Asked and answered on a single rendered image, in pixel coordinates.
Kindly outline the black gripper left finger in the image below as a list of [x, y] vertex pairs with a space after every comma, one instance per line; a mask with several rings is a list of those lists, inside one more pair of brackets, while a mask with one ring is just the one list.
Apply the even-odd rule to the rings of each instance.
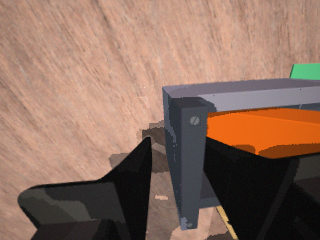
[[35, 185], [17, 197], [36, 229], [43, 224], [113, 220], [121, 240], [146, 240], [151, 137], [98, 180]]

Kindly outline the orange l-shaped part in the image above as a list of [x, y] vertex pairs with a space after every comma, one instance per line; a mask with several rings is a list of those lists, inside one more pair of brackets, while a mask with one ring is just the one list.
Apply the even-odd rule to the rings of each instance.
[[208, 113], [207, 137], [266, 158], [320, 152], [320, 112], [263, 107]]

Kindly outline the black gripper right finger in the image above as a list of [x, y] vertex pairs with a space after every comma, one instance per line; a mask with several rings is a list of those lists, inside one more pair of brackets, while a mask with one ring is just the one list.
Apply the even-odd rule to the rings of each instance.
[[320, 176], [320, 152], [264, 158], [206, 136], [203, 171], [239, 240], [264, 240], [299, 179]]

